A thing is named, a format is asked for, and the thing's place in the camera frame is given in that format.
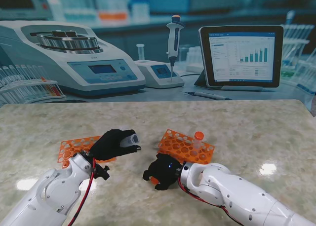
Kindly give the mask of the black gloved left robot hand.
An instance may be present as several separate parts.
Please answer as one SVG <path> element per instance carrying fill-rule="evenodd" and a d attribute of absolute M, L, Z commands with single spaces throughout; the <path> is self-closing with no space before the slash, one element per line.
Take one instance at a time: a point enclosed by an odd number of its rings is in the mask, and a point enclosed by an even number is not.
<path fill-rule="evenodd" d="M 89 150 L 89 156 L 99 161 L 105 161 L 114 157 L 127 155 L 141 150 L 139 145 L 121 147 L 120 142 L 135 131 L 111 129 L 107 131 Z"/>

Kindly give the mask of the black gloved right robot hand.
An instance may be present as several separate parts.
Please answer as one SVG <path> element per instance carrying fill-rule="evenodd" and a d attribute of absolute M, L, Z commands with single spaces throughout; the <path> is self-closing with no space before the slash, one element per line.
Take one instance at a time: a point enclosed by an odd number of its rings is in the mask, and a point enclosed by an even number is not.
<path fill-rule="evenodd" d="M 167 190 L 174 184 L 181 173 L 183 165 L 170 155 L 158 153 L 156 160 L 150 164 L 143 173 L 143 180 L 149 181 L 155 178 L 158 183 L 155 184 L 156 190 Z"/>

